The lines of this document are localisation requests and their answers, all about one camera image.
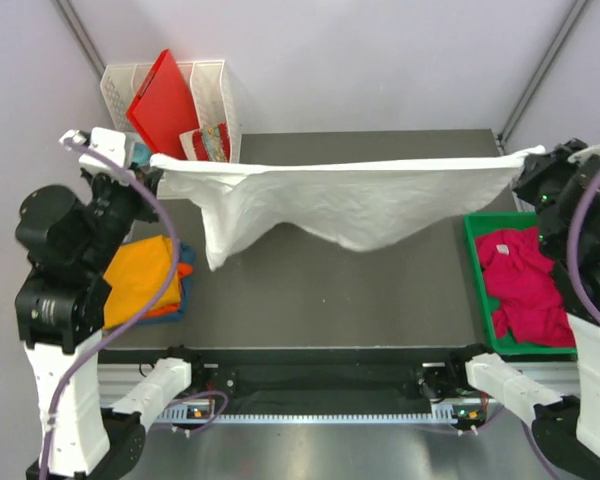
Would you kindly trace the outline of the white t shirt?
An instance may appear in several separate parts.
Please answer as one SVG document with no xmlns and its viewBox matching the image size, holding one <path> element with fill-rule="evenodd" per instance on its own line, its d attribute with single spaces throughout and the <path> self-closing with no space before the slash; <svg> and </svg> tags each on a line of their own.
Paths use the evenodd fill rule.
<svg viewBox="0 0 600 480">
<path fill-rule="evenodd" d="M 293 224 L 355 252 L 393 245 L 490 204 L 541 145 L 497 157 L 305 166 L 151 158 L 167 188 L 201 211 L 211 270 L 274 226 Z"/>
</svg>

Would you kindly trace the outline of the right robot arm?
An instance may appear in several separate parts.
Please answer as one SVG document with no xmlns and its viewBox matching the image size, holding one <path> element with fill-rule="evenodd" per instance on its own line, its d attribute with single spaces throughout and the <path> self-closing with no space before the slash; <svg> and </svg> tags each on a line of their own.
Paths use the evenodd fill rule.
<svg viewBox="0 0 600 480">
<path fill-rule="evenodd" d="M 573 139 L 530 154 L 513 191 L 533 206 L 540 250 L 575 336 L 580 394 L 562 395 L 481 344 L 453 351 L 446 380 L 456 394 L 482 391 L 516 415 L 554 466 L 600 479 L 600 144 Z"/>
</svg>

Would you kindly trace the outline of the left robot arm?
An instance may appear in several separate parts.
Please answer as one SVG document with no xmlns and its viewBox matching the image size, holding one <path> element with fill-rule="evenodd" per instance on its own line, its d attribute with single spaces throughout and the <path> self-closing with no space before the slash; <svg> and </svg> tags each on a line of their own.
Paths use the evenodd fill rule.
<svg viewBox="0 0 600 480">
<path fill-rule="evenodd" d="M 169 350 L 124 398 L 100 405 L 98 355 L 106 268 L 135 221 L 156 212 L 132 186 L 89 175 L 83 204 L 49 185 L 20 207 L 15 231 L 31 271 L 15 298 L 20 341 L 33 369 L 43 429 L 29 479 L 121 479 L 139 462 L 147 433 L 175 397 L 206 387 L 205 370 L 181 349 Z"/>
</svg>

